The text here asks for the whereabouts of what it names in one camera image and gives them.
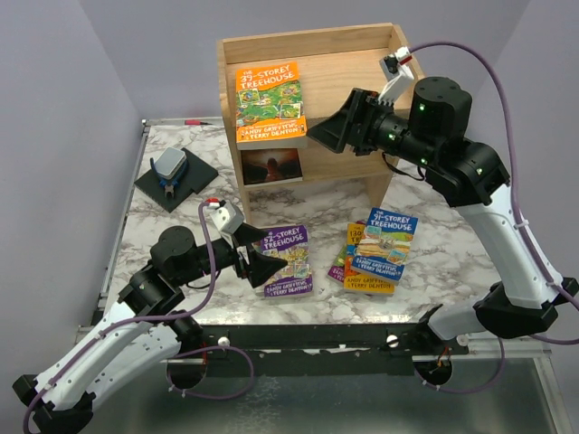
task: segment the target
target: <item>black cable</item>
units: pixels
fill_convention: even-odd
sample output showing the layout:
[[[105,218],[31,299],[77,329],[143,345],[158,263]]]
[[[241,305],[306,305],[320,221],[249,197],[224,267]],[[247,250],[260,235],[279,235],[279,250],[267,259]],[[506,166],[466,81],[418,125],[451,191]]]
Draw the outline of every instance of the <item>black cable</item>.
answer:
[[[421,168],[419,165],[417,165],[416,168],[418,169],[418,175],[420,176],[420,178],[419,178],[419,177],[416,177],[416,176],[412,176],[412,175],[410,175],[410,174],[407,174],[406,172],[400,170],[399,168],[394,167],[393,165],[391,165],[391,164],[388,162],[388,160],[386,159],[386,152],[383,152],[383,153],[382,153],[382,159],[384,160],[384,162],[386,163],[386,165],[388,166],[388,168],[389,168],[390,170],[392,170],[395,174],[404,175],[404,176],[410,176],[410,177],[411,177],[413,180],[415,180],[415,181],[424,181],[424,180],[426,179],[426,176],[424,176],[424,172],[422,171],[422,168]]]
[[[219,278],[219,276],[221,275],[221,270],[218,269],[217,270],[217,274],[215,275],[215,280],[217,280],[217,278]],[[202,287],[194,287],[193,285],[189,285],[188,283],[185,283],[185,286],[191,289],[207,289],[209,288],[209,283],[207,285],[203,285]]]

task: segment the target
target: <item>black mat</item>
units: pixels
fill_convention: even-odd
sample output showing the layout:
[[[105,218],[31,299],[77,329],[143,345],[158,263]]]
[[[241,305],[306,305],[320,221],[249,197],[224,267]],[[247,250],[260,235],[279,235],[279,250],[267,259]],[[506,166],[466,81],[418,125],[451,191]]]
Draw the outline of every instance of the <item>black mat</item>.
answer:
[[[183,148],[187,156],[187,171],[179,186],[175,188],[175,197],[165,197],[165,189],[159,186],[157,175],[149,169],[137,179],[135,185],[148,197],[158,203],[164,210],[172,212],[191,193],[199,194],[217,177],[217,171],[198,156]]]

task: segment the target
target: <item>marble table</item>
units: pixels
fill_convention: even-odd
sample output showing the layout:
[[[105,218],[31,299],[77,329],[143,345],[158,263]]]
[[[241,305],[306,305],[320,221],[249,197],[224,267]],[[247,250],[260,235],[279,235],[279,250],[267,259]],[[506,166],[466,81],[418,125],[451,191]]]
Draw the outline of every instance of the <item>marble table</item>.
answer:
[[[219,176],[201,195],[191,195],[172,213],[165,212],[135,189],[112,270],[107,308],[130,276],[143,267],[158,235],[173,225],[189,227],[198,243],[203,234],[197,206],[206,197],[231,200],[240,207],[232,159],[223,127],[151,127],[143,162],[168,147],[186,146],[215,167]],[[412,168],[401,165],[401,168]],[[148,169],[141,164],[138,175]],[[310,297],[265,299],[232,269],[219,277],[209,305],[195,316],[205,325],[370,324],[417,320],[430,307],[484,294],[498,274],[470,226],[426,183],[395,175],[383,207],[419,218],[403,280],[393,296],[368,296],[343,291],[327,278],[327,270],[345,241],[346,224],[364,220],[370,203],[357,180],[265,190],[252,194],[254,225],[301,223],[308,228],[315,294]],[[211,229],[213,238],[217,232]],[[198,280],[197,286],[205,281]],[[196,306],[203,290],[183,288],[180,308]]]

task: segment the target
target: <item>dark photo on book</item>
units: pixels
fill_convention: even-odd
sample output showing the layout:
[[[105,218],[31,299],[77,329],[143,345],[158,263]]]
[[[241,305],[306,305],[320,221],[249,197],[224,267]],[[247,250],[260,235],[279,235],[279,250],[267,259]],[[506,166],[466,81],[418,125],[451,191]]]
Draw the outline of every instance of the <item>dark photo on book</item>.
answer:
[[[298,149],[255,149],[242,151],[243,182],[277,184],[302,178]]]

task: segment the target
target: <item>book cover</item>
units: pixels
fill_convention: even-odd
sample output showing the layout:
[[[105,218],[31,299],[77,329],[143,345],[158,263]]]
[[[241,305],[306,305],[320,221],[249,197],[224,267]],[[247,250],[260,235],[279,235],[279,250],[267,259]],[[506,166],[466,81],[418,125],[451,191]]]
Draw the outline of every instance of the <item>book cover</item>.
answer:
[[[332,266],[327,271],[327,276],[338,283],[344,283],[344,260],[346,259],[346,244],[342,246]]]
[[[296,61],[236,71],[235,99],[240,150],[307,146]]]
[[[344,260],[344,289],[347,291],[363,292],[365,294],[392,295],[395,286],[379,278],[373,278],[357,272],[352,268],[352,261],[356,246],[364,235],[364,224],[349,223],[347,225],[346,257]]]
[[[373,208],[356,248],[352,268],[397,284],[403,275],[418,219]]]
[[[307,296],[314,284],[308,261],[308,230],[304,225],[264,229],[268,236],[256,244],[266,256],[282,258],[288,266],[275,273],[264,285],[265,297]]]
[[[243,183],[282,184],[302,179],[298,149],[241,151]]]

